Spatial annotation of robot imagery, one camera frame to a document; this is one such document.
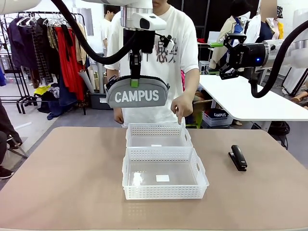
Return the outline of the mannequin in beige coat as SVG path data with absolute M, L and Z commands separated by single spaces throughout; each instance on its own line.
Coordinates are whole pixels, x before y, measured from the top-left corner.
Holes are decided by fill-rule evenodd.
M 235 33 L 235 27 L 236 25 L 240 26 L 240 32 L 242 31 L 243 27 L 240 23 L 239 18 L 231 16 L 226 20 L 224 23 L 222 29 L 220 30 L 217 42 L 220 42 L 221 39 L 225 38 L 225 35 L 228 33 Z M 219 62 L 221 58 L 226 54 L 227 48 L 226 47 L 216 47 L 213 50 L 212 58 L 210 60 L 209 68 L 210 69 L 216 69 L 217 65 L 219 65 Z

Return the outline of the yellow garment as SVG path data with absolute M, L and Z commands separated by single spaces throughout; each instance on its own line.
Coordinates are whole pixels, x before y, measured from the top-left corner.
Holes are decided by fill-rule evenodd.
M 272 39 L 273 40 L 283 39 L 284 37 L 283 23 L 281 23 L 278 20 L 274 20 L 273 22 L 274 22 L 274 34 L 273 34 Z

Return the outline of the dark clothes pile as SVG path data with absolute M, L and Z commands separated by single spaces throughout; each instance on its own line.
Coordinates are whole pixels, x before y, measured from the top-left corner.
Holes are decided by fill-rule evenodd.
M 41 99 L 39 112 L 47 114 L 48 120 L 53 120 L 77 106 L 76 94 L 70 92 L 64 84 L 52 83 L 48 92 L 34 95 Z

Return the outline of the black clothes rack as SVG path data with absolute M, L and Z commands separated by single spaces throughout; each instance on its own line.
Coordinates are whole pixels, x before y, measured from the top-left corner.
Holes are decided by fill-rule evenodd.
M 44 81 L 41 81 L 39 77 L 38 69 L 30 69 L 27 67 L 21 66 L 20 68 L 16 68 L 12 61 L 12 53 L 11 46 L 9 43 L 9 36 L 7 33 L 7 29 L 9 27 L 10 22 L 15 18 L 21 18 L 19 22 L 17 22 L 18 26 L 30 27 L 35 24 L 36 20 L 39 18 L 45 18 L 49 22 L 46 24 L 47 26 L 52 26 L 55 31 L 55 27 L 59 27 L 61 25 L 66 25 L 71 29 L 71 26 L 65 20 L 60 12 L 42 12 L 42 11 L 23 11 L 14 13 L 12 15 L 3 15 L 0 16 L 0 65 L 2 71 L 5 75 L 6 83 L 8 83 L 8 75 L 12 74 L 14 77 L 14 81 L 17 84 L 19 95 L 18 96 L 4 96 L 4 101 L 6 103 L 16 103 L 17 110 L 19 113 L 25 112 L 25 107 L 33 105 L 37 107 L 37 109 L 41 106 L 41 99 L 34 96 L 34 91 L 36 88 L 41 86 L 47 86 Z M 87 72 L 87 68 L 89 66 L 88 56 L 86 57 L 86 63 L 83 65 L 82 69 Z M 60 74 L 59 74 L 59 84 L 64 84 L 64 79 L 60 66 Z M 77 102 L 77 106 L 84 108 L 86 106 L 86 96 L 87 91 L 84 83 L 84 100 Z

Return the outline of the smaller white plastic mesh basket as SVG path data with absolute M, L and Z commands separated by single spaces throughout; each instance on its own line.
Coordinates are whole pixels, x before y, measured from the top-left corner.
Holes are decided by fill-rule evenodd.
M 126 131 L 127 147 L 192 147 L 184 125 L 177 123 L 132 123 Z

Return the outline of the seated person's bare legs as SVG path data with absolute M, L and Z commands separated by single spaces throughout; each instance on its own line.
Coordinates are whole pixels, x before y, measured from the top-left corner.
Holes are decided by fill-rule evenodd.
M 308 98 L 308 83 L 307 83 L 307 89 L 304 91 L 300 92 L 297 96 L 291 98 L 290 100 L 294 103 L 300 103 L 302 102 L 305 98 Z M 306 101 L 303 105 L 303 108 L 308 110 L 308 101 Z

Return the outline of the person in white printed T-shirt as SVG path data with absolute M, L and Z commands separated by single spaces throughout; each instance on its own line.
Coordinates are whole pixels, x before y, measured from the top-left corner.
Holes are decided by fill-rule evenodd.
M 161 35 L 171 35 L 174 47 L 166 50 L 160 41 L 151 54 L 143 54 L 141 75 L 162 79 L 170 85 L 164 106 L 144 108 L 122 108 L 124 124 L 130 123 L 178 123 L 171 111 L 172 101 L 185 91 L 185 73 L 198 67 L 198 46 L 195 26 L 184 12 L 168 4 L 167 0 L 152 0 L 153 12 L 166 21 L 167 27 Z

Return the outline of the black bag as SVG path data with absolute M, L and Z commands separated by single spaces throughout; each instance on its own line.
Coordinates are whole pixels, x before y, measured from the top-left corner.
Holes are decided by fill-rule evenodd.
M 281 143 L 281 146 L 288 150 L 287 135 L 290 133 L 290 126 L 285 121 L 272 121 L 268 130 L 268 134 L 271 135 L 276 141 Z

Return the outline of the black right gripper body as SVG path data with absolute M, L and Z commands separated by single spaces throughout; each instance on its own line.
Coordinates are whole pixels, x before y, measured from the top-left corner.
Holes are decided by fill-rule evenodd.
M 234 47 L 234 69 L 262 66 L 266 58 L 263 43 L 238 44 Z

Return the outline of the white table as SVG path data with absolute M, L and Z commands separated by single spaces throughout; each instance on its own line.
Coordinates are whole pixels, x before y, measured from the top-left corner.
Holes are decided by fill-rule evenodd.
M 308 110 L 270 91 L 254 98 L 244 77 L 222 80 L 201 75 L 200 85 L 229 115 L 240 121 L 308 121 Z

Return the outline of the grey paper roll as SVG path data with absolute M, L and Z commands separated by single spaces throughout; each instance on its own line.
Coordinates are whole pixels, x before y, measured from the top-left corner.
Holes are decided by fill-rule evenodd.
M 82 69 L 82 70 L 80 70 L 79 75 L 84 80 L 84 82 L 85 82 L 89 92 L 90 93 L 94 93 L 95 92 L 94 91 L 94 87 L 93 87 L 93 85 L 92 85 L 92 83 L 90 81 L 90 78 L 89 78 L 87 72 L 84 69 Z

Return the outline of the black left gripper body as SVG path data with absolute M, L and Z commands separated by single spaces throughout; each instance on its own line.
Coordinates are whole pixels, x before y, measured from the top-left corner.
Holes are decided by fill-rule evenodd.
M 150 54 L 154 48 L 154 31 L 123 29 L 123 46 L 129 51 Z

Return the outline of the grey Campus pencil case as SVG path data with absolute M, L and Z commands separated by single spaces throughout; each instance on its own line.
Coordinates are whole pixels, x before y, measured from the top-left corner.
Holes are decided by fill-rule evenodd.
M 111 108 L 164 106 L 170 85 L 158 77 L 113 76 L 105 85 L 106 100 Z

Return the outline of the red dress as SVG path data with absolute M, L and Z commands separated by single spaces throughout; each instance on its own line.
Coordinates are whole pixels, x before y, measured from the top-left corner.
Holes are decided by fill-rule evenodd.
M 77 61 L 75 35 L 66 25 L 54 29 L 57 35 L 64 84 L 70 92 L 76 95 L 77 100 L 83 101 L 85 98 L 84 80 L 79 75 L 83 66 Z

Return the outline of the white partition panel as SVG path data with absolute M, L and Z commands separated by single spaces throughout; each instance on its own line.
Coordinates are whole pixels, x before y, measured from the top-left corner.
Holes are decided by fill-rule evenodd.
M 295 96 L 308 78 L 308 68 L 291 67 L 282 83 L 282 87 L 289 96 Z

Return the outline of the background man in white shirt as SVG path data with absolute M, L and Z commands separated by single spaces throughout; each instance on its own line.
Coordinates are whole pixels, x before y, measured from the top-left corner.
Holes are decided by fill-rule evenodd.
M 112 5 L 104 6 L 104 18 L 101 22 L 101 39 L 102 39 L 104 56 L 107 56 L 107 46 L 108 46 L 107 39 L 108 39 L 109 26 L 116 13 L 117 13 L 117 8 L 115 6 Z

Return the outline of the black stapler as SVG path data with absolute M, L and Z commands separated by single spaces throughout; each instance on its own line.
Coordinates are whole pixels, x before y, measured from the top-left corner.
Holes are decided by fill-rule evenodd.
M 228 152 L 229 157 L 233 161 L 235 167 L 238 171 L 246 171 L 247 170 L 247 162 L 245 157 L 239 148 L 238 145 L 231 146 L 231 152 Z

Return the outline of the white basket under table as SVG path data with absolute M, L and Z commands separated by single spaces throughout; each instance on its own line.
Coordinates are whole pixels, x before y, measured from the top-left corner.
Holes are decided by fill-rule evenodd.
M 225 119 L 211 119 L 207 114 L 208 110 L 203 112 L 203 120 L 205 123 L 207 123 L 210 127 L 219 127 L 219 126 L 228 126 L 232 123 L 233 117 L 228 116 L 228 118 Z

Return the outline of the mannequin in white shirt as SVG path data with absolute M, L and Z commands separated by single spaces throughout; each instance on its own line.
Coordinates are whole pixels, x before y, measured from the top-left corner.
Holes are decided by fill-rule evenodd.
M 248 23 L 244 44 L 255 43 L 261 29 L 261 15 L 255 15 Z

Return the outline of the grey storage bin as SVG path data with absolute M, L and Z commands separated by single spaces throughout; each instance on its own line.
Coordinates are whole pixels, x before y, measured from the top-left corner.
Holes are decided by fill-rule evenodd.
M 90 93 L 91 108 L 95 110 L 112 110 L 106 100 L 105 93 Z

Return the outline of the black grid-pattern garment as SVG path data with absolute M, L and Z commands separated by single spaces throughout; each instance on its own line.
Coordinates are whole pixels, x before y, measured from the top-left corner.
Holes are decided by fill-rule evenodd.
M 39 18 L 32 26 L 32 40 L 36 64 L 41 81 L 46 85 L 59 81 L 60 59 L 56 48 L 50 45 L 47 23 L 45 18 Z

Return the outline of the navy hanging jacket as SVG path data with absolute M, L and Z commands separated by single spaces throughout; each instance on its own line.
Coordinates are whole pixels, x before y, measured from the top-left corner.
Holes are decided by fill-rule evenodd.
M 23 66 L 30 69 L 37 69 L 32 28 L 18 26 L 17 22 L 20 19 L 13 19 L 7 29 L 13 64 L 16 68 Z

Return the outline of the green stool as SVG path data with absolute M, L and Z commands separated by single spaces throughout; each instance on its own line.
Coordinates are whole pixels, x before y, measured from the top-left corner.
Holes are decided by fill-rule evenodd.
M 185 117 L 186 128 L 200 129 L 203 120 L 203 112 L 194 112 Z

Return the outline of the olive patterned scarf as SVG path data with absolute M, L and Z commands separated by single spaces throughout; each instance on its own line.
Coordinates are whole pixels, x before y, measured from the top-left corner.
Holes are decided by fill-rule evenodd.
M 47 36 L 50 43 L 50 47 L 58 50 L 57 36 L 52 26 L 47 26 Z

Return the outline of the cream paper roll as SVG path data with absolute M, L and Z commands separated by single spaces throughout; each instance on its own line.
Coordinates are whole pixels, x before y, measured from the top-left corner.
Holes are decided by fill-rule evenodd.
M 88 73 L 89 73 L 89 78 L 90 78 L 90 82 L 92 84 L 92 87 L 94 90 L 96 90 L 96 85 L 95 85 L 95 78 L 94 78 L 94 69 L 92 66 L 88 67 Z

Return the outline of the person's left forearm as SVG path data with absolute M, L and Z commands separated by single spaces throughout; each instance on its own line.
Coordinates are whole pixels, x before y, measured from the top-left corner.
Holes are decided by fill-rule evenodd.
M 199 69 L 192 69 L 185 73 L 185 91 L 183 96 L 188 103 L 192 103 L 195 92 L 199 86 Z

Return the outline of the beige hanging garment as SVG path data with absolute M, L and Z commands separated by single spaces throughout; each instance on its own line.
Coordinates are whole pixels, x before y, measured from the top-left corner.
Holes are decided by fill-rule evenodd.
M 82 26 L 82 24 L 81 23 L 77 23 L 77 25 L 79 26 L 79 29 L 80 29 L 82 35 L 84 37 L 86 37 L 85 29 Z M 75 37 L 75 42 L 76 42 L 76 58 L 77 58 L 77 61 L 82 63 L 83 65 L 85 65 L 87 53 L 85 52 L 83 47 L 80 45 L 79 40 L 77 39 L 77 37 Z

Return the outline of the seated person in dark trousers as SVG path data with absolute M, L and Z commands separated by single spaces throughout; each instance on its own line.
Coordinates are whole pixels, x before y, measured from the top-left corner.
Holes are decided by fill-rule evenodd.
M 18 132 L 14 129 L 0 99 L 0 180 L 10 178 L 14 172 L 2 166 L 7 145 L 13 150 L 22 145 Z

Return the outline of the yellow-green garment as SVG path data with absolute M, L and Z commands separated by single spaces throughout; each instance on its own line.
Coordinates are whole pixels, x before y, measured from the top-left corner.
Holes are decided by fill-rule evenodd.
M 51 86 L 41 86 L 35 89 L 34 95 L 43 95 L 44 93 L 48 92 Z

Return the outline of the dark Campus pencil case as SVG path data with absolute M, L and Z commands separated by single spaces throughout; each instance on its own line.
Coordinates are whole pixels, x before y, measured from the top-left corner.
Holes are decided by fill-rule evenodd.
M 211 119 L 225 119 L 228 118 L 229 114 L 222 109 L 217 109 L 217 108 L 211 108 L 209 109 L 206 114 L 211 118 Z

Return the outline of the white tube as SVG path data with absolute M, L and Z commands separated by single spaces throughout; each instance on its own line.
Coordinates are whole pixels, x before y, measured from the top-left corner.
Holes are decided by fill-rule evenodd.
M 103 64 L 101 63 L 97 63 L 97 67 L 98 67 L 98 77 L 99 77 L 99 91 L 100 94 L 104 93 L 104 83 L 103 83 Z

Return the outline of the person's left hand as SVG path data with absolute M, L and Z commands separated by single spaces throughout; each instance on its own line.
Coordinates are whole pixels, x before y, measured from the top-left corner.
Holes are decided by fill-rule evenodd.
M 193 113 L 193 97 L 183 93 L 175 98 L 171 104 L 171 111 L 176 115 L 178 124 L 182 124 L 182 119 Z

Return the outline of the cardboard box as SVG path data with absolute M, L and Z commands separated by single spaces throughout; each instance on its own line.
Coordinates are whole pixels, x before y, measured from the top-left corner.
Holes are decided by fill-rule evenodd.
M 202 113 L 212 106 L 213 100 L 203 100 L 203 101 L 197 101 L 193 102 L 193 117 L 195 120 L 198 120 L 199 118 L 202 118 Z

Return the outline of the larger white plastic mesh basket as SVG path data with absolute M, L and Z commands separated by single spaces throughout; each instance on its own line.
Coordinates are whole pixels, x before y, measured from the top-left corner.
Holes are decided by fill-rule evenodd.
M 128 147 L 122 173 L 127 200 L 202 199 L 209 186 L 192 147 Z

